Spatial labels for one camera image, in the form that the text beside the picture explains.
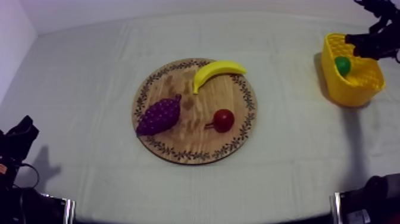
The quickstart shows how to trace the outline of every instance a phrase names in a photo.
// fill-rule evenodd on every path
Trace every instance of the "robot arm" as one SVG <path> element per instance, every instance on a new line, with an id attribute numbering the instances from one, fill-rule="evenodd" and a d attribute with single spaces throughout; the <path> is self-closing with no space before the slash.
<path id="1" fill-rule="evenodd" d="M 400 10 L 390 0 L 354 0 L 374 13 L 380 20 L 370 27 L 369 33 L 346 35 L 346 43 L 355 45 L 354 56 L 363 58 L 394 58 L 400 63 Z"/>

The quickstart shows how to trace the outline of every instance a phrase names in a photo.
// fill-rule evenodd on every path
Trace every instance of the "plastic basket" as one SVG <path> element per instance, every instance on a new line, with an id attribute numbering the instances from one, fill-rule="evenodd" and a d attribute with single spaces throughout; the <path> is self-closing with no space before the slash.
<path id="1" fill-rule="evenodd" d="M 364 105 L 385 88 L 378 62 L 353 56 L 353 49 L 353 45 L 345 43 L 344 34 L 331 33 L 325 37 L 322 52 L 322 68 L 329 95 L 338 104 L 348 107 Z M 335 64 L 335 58 L 339 56 L 347 57 L 351 62 L 351 71 L 345 78 Z"/>

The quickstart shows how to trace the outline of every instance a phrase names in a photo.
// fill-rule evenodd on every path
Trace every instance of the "purple grapes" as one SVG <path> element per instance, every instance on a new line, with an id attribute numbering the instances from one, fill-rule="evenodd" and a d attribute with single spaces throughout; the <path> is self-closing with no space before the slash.
<path id="1" fill-rule="evenodd" d="M 179 119 L 181 98 L 177 94 L 175 99 L 161 99 L 151 105 L 140 118 L 136 134 L 155 135 L 173 127 Z"/>

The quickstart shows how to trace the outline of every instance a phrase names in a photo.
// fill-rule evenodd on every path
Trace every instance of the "banana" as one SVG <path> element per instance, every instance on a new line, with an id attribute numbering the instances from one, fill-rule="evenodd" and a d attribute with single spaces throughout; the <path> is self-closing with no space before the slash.
<path id="1" fill-rule="evenodd" d="M 218 74 L 245 74 L 246 69 L 233 61 L 215 61 L 203 66 L 197 71 L 193 81 L 193 94 L 198 94 L 199 88 L 211 77 Z"/>

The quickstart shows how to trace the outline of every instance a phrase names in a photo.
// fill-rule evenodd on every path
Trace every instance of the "wooden plate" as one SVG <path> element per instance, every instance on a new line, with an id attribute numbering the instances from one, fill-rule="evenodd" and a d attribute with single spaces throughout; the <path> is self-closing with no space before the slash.
<path id="1" fill-rule="evenodd" d="M 205 164 L 234 153 L 248 139 L 256 120 L 257 101 L 244 76 L 215 76 L 199 89 L 198 95 L 192 93 L 194 75 L 213 61 L 188 58 L 172 62 L 153 72 L 140 86 L 132 108 L 135 130 L 150 105 L 182 95 L 175 126 L 154 136 L 139 137 L 150 152 L 173 163 Z M 235 123 L 226 133 L 204 129 L 219 109 L 228 109 L 235 115 Z"/>

